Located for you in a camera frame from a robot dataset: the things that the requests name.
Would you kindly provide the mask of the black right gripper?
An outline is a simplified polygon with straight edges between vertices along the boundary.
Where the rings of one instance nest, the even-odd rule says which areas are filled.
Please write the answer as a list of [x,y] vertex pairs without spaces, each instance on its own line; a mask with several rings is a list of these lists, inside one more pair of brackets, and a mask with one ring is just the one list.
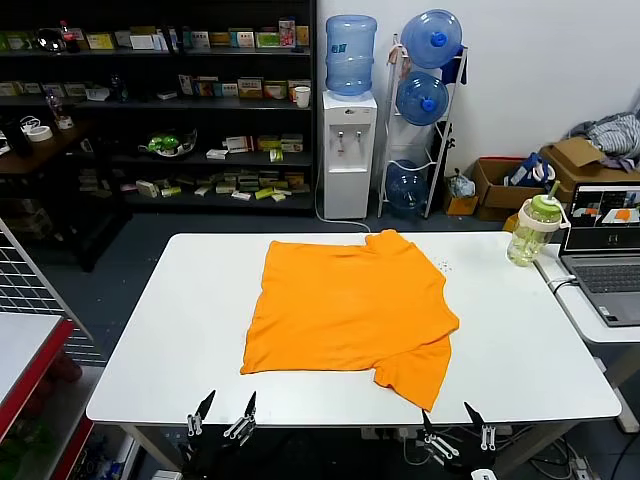
[[481,414],[468,402],[464,402],[464,407],[480,435],[480,448],[457,450],[436,433],[427,412],[422,410],[425,447],[435,459],[444,459],[443,468],[448,473],[470,475],[476,470],[493,470],[497,457],[496,428],[486,423]]

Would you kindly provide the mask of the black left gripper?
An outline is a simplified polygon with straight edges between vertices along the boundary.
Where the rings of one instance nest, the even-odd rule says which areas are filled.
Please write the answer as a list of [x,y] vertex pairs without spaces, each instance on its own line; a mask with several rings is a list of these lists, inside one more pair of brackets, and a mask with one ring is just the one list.
[[214,400],[212,390],[199,404],[194,414],[187,415],[189,437],[183,444],[183,477],[185,479],[211,479],[222,466],[237,455],[251,438],[256,427],[256,396],[251,395],[244,414],[224,433],[215,428],[205,428],[203,422]]

